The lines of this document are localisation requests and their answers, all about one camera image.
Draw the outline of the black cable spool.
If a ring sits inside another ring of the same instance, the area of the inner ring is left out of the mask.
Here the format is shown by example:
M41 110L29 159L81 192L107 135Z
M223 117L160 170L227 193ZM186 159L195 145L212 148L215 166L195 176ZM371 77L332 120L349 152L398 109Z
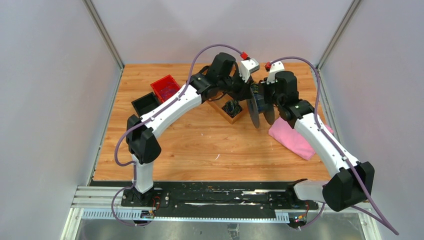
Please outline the black cable spool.
M253 126L260 127L260 115L263 115L269 125L275 122L275 110L273 106L266 106L264 95L257 95L246 100L248 112Z

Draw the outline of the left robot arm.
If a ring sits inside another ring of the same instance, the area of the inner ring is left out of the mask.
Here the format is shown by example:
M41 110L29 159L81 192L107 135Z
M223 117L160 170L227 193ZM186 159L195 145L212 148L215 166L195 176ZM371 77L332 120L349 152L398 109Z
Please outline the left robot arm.
M242 61L224 52L217 54L210 65L190 76L174 95L164 103L148 106L145 113L128 118L126 143L135 163L134 186L125 190L122 198L131 204L149 206L157 198L154 193L154 160L161 154L158 138L176 120L193 108L222 93L242 101L251 96L252 73L259 70L259 63L245 53Z

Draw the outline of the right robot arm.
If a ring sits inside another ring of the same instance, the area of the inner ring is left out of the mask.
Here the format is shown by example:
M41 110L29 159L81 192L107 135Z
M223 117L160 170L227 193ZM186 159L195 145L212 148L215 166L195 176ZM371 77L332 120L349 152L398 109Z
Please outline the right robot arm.
M368 161L353 156L323 124L316 109L299 97L298 81L293 72L270 72L259 84L266 103L276 106L280 117L311 145L324 163L331 179L301 179L292 184L285 196L294 209L306 201L326 203L340 212L368 200L373 187L375 169Z

